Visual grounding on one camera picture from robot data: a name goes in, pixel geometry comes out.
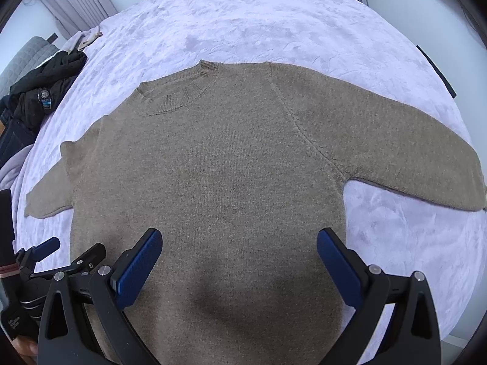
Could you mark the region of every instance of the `metal screw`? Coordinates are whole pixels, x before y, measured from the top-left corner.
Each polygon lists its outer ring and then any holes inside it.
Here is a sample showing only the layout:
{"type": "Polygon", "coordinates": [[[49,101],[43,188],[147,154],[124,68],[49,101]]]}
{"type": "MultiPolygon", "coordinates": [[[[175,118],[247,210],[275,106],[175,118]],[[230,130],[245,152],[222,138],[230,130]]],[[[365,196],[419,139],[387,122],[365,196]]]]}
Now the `metal screw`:
{"type": "Polygon", "coordinates": [[[105,265],[98,269],[98,274],[100,276],[106,276],[108,273],[110,273],[110,271],[111,271],[111,267],[105,265]]]}
{"type": "Polygon", "coordinates": [[[378,267],[377,265],[372,264],[369,266],[369,272],[372,274],[381,274],[382,269],[380,267],[378,267]]]}
{"type": "Polygon", "coordinates": [[[418,281],[423,281],[425,279],[425,275],[421,272],[415,272],[415,279],[418,281]]]}
{"type": "Polygon", "coordinates": [[[54,279],[56,281],[60,281],[64,278],[64,272],[57,272],[55,275],[54,275],[54,279]]]}

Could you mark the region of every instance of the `sweater sleeve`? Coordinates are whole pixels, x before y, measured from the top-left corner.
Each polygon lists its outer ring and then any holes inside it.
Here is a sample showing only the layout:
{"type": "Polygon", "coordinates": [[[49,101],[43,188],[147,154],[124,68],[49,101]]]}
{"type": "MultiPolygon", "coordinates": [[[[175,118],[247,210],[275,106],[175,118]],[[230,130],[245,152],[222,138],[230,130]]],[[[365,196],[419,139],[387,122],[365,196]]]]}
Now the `sweater sleeve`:
{"type": "Polygon", "coordinates": [[[476,152],[436,119],[310,69],[271,71],[296,126],[345,179],[461,210],[486,207],[476,152]]]}
{"type": "Polygon", "coordinates": [[[24,215],[47,218],[73,207],[74,195],[96,147],[103,118],[78,141],[61,144],[61,159],[27,194],[24,215]]]}

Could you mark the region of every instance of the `hand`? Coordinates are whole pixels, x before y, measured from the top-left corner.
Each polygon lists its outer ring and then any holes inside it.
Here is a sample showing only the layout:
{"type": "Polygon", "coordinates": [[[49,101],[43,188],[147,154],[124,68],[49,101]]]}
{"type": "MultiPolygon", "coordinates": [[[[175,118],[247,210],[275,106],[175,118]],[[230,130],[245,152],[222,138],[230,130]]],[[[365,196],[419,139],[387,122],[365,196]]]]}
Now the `hand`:
{"type": "Polygon", "coordinates": [[[32,357],[37,356],[37,344],[32,339],[19,336],[11,342],[27,365],[36,365],[32,357]]]}

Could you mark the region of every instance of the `ribbed collar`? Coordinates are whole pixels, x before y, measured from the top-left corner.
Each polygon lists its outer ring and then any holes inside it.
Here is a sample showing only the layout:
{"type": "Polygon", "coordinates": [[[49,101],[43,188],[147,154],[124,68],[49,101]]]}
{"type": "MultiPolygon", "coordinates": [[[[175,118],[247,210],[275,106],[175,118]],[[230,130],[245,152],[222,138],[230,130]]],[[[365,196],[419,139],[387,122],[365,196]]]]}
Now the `ribbed collar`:
{"type": "Polygon", "coordinates": [[[154,81],[142,82],[133,91],[127,102],[138,114],[143,116],[174,111],[200,97],[216,81],[219,71],[219,63],[200,60],[194,67],[154,81]],[[167,85],[193,77],[194,80],[179,91],[169,94],[165,92],[167,85]],[[154,94],[154,91],[159,93],[160,96],[156,98],[146,97],[148,92],[154,94]]]}

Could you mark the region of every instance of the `knit sweater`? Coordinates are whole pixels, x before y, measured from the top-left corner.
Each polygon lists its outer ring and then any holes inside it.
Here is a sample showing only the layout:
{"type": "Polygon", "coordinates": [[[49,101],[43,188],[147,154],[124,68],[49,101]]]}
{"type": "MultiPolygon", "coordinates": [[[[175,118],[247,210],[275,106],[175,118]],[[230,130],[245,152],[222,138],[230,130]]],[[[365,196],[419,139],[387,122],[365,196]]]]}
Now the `knit sweater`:
{"type": "Polygon", "coordinates": [[[420,110],[294,65],[201,61],[64,142],[26,215],[74,208],[72,257],[101,242],[109,262],[162,232],[126,310],[161,363],[318,363],[342,300],[316,236],[345,239],[350,179],[485,207],[475,151],[420,110]]]}

